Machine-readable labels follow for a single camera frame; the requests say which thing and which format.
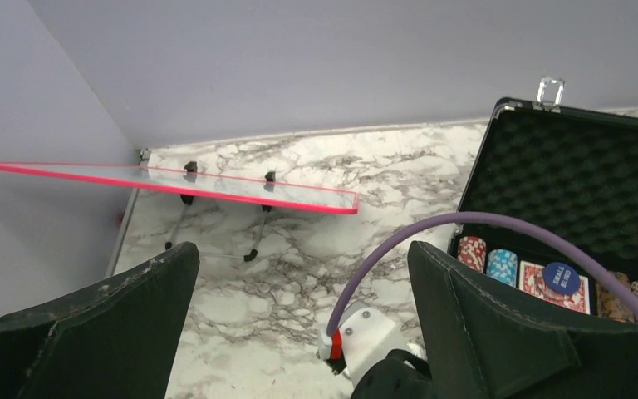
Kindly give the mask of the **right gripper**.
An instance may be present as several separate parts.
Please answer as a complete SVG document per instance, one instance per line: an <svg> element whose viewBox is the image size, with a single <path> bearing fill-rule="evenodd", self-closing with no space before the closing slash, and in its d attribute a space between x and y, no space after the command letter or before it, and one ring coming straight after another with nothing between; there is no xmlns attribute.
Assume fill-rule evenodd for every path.
<svg viewBox="0 0 638 399"><path fill-rule="evenodd" d="M350 399L425 399L432 397L429 364L412 352L391 350L360 379Z"/></svg>

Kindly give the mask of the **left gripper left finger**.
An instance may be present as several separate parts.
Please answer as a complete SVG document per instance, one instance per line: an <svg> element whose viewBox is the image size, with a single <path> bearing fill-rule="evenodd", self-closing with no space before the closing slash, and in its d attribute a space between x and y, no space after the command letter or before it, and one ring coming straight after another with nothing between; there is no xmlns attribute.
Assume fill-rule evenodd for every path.
<svg viewBox="0 0 638 399"><path fill-rule="evenodd" d="M199 271L185 242L0 317L0 398L162 398Z"/></svg>

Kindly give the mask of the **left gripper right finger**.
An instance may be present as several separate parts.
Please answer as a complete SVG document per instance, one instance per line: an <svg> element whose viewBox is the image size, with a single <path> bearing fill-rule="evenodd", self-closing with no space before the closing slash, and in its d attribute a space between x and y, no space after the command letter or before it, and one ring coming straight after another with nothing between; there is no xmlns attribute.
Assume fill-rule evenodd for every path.
<svg viewBox="0 0 638 399"><path fill-rule="evenodd" d="M431 244L408 251L439 398L638 398L638 325L571 311Z"/></svg>

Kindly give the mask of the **red playing card deck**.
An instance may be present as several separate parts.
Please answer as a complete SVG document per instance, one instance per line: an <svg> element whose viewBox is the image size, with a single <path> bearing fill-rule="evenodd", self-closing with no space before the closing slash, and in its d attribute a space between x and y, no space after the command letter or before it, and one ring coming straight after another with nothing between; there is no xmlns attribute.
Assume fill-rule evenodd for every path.
<svg viewBox="0 0 638 399"><path fill-rule="evenodd" d="M552 262L542 266L521 261L518 288L548 303L579 313L591 313L589 279L569 264Z"/></svg>

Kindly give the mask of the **light blue chip stack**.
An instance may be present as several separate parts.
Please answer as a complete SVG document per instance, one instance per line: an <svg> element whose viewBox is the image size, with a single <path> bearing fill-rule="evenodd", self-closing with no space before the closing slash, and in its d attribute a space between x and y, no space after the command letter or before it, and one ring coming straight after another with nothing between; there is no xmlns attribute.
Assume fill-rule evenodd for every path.
<svg viewBox="0 0 638 399"><path fill-rule="evenodd" d="M488 253L485 273L500 283L517 286L518 256L506 249L494 249Z"/></svg>

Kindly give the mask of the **red white chip stack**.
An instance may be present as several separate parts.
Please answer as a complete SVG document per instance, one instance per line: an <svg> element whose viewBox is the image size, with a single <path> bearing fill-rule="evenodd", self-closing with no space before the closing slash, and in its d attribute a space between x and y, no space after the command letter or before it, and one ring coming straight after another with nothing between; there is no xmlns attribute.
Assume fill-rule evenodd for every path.
<svg viewBox="0 0 638 399"><path fill-rule="evenodd" d="M486 242L475 236L463 236L457 246L457 260L469 268L483 273L487 258Z"/></svg>

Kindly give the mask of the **blue small blind button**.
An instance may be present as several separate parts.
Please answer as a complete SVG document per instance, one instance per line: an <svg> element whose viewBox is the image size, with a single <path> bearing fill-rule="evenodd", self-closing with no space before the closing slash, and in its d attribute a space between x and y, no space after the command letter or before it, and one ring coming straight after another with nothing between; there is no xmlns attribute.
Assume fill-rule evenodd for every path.
<svg viewBox="0 0 638 399"><path fill-rule="evenodd" d="M562 262L546 265L542 271L542 280L546 288L564 296L577 293L581 286L579 273L572 266Z"/></svg>

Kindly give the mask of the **orange black chip stack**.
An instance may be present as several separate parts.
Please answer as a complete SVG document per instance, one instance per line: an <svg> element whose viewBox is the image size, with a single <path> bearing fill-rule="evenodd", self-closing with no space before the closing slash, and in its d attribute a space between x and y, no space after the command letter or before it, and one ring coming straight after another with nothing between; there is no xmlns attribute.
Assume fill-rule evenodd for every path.
<svg viewBox="0 0 638 399"><path fill-rule="evenodd" d="M596 315L621 323L636 323L634 313L598 281L596 281Z"/></svg>

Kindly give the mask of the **black poker chip case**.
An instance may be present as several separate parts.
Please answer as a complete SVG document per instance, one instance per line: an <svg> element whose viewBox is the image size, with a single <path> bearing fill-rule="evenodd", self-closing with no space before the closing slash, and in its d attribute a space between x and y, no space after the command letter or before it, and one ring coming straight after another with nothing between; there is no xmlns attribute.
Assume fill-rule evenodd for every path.
<svg viewBox="0 0 638 399"><path fill-rule="evenodd" d="M534 101L499 100L459 204L462 212L502 214L544 228L595 259L605 273L638 281L638 118L565 107L538 94ZM496 325L633 333L597 311L602 290L596 273L546 240L490 223L466 224L462 235L509 249L521 260L570 265L588 282L583 313L553 303L540 278L526 276L537 292L525 293L462 271L455 299L475 331Z"/></svg>

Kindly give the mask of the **pink acrylic sheet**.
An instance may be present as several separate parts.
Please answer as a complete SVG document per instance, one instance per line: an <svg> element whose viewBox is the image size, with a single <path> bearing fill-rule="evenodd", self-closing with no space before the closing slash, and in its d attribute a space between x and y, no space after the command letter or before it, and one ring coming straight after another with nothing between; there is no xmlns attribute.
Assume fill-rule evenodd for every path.
<svg viewBox="0 0 638 399"><path fill-rule="evenodd" d="M328 214L356 214L355 191L143 165L0 161L0 171Z"/></svg>

